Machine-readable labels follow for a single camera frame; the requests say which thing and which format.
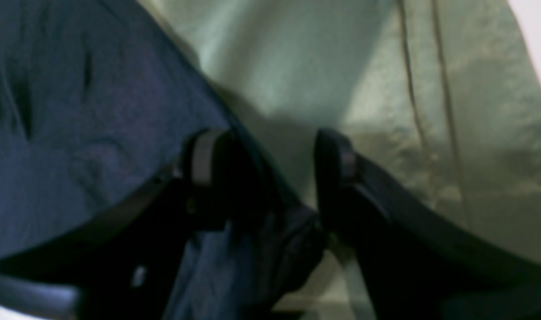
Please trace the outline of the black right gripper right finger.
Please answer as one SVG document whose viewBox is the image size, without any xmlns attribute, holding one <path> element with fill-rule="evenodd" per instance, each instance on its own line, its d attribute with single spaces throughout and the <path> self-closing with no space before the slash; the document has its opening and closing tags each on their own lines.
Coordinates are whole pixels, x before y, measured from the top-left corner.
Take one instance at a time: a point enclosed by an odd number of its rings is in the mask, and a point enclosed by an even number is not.
<svg viewBox="0 0 541 320">
<path fill-rule="evenodd" d="M 322 224 L 353 247 L 379 320 L 541 320 L 541 265 L 440 217 L 333 129 L 314 166 Z"/>
</svg>

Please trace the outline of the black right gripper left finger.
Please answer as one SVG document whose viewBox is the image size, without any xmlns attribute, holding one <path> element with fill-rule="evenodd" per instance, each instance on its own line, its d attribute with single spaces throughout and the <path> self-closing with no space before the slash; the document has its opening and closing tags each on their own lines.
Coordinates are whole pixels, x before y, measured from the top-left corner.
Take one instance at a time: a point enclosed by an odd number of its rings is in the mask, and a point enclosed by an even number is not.
<svg viewBox="0 0 541 320">
<path fill-rule="evenodd" d="M 238 129 L 202 130 L 116 206 L 0 259 L 0 306 L 53 320 L 160 320 L 193 232 L 256 221 L 264 192 Z"/>
</svg>

